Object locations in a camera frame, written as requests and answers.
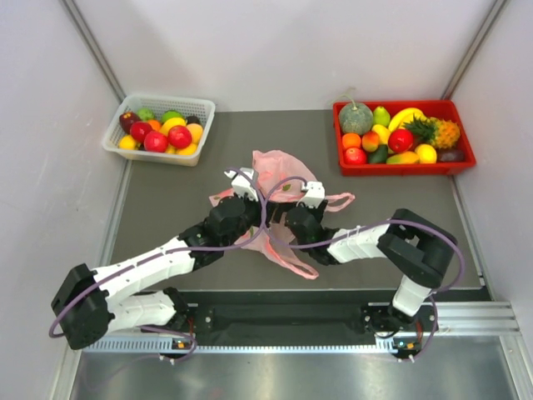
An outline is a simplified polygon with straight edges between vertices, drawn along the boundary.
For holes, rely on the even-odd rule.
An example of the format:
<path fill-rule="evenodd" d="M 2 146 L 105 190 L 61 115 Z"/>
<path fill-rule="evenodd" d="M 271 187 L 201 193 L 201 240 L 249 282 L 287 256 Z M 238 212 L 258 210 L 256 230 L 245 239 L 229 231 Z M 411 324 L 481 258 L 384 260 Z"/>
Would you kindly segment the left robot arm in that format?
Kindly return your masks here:
<path fill-rule="evenodd" d="M 236 242 L 265 216 L 265 200 L 223 198 L 200 223 L 170 241 L 124 262 L 70 269 L 52 300 L 56 319 L 49 336 L 64 337 L 72 350 L 84 349 L 110 332 L 119 319 L 114 308 L 143 289 L 204 268 L 237 249 Z"/>

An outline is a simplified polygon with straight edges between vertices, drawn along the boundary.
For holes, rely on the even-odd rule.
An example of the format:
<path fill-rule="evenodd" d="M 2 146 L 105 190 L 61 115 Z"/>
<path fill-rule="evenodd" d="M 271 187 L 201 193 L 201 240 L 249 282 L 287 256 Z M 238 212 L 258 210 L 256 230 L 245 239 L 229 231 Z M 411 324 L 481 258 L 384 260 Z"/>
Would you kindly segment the pink plastic bag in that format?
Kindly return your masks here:
<path fill-rule="evenodd" d="M 306 181 L 314 181 L 315 175 L 298 158 L 281 150 L 252 152 L 252 168 L 258 172 L 257 186 L 262 194 L 270 194 L 269 200 L 275 204 L 286 203 L 295 206 L 304 193 L 301 191 L 302 181 L 296 179 L 280 183 L 288 177 L 300 177 Z M 287 246 L 295 237 L 288 227 L 284 226 L 285 214 L 280 214 L 281 221 L 274 222 L 262 232 L 251 227 L 247 233 L 237 240 L 244 243 L 244 249 L 262 253 L 268 260 L 305 279 L 314 280 L 319 272 L 312 266 L 301 261 Z"/>

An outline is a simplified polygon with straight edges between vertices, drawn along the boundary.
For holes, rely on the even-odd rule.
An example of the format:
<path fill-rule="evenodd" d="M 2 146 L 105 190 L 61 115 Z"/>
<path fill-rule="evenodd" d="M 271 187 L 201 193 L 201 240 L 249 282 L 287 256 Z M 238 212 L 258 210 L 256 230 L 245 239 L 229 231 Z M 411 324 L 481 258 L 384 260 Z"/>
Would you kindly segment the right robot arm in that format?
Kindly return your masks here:
<path fill-rule="evenodd" d="M 323 227 L 320 213 L 297 206 L 286 214 L 285 226 L 297 247 L 322 265 L 385 258 L 402 273 L 388 309 L 370 318 L 374 333 L 397 333 L 418 321 L 422 303 L 441 287 L 457 249 L 453 235 L 406 208 L 383 224 L 340 229 Z"/>

